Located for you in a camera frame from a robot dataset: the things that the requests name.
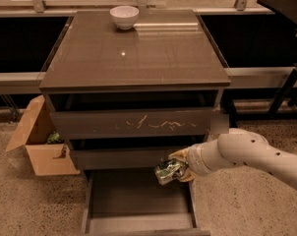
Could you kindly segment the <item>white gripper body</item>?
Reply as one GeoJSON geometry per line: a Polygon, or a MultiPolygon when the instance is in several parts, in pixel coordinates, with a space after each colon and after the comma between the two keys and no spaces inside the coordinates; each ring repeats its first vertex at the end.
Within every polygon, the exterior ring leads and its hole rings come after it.
{"type": "Polygon", "coordinates": [[[202,143],[188,148],[187,162],[192,172],[206,176],[215,171],[217,145],[202,143]]]}

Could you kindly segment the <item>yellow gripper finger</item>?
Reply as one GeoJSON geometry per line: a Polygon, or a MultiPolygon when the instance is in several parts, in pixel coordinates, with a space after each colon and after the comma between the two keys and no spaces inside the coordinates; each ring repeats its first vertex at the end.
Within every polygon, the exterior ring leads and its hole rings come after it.
{"type": "Polygon", "coordinates": [[[190,182],[196,178],[196,174],[190,169],[187,168],[185,173],[179,178],[180,182],[190,182]]]}
{"type": "Polygon", "coordinates": [[[168,159],[176,159],[176,160],[179,160],[179,161],[182,161],[182,162],[186,162],[188,152],[189,152],[189,149],[187,147],[183,148],[183,149],[180,149],[180,150],[177,150],[175,152],[170,153],[168,155],[168,159]]]}

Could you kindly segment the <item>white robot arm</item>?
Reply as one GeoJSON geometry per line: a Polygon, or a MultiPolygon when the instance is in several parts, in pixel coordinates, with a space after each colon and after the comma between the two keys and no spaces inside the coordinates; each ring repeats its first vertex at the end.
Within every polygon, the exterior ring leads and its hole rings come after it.
{"type": "Polygon", "coordinates": [[[169,159],[188,164],[190,172],[181,181],[224,169],[248,166],[259,169],[297,190],[297,155],[268,144],[262,135],[231,128],[215,140],[177,150],[169,159]]]}

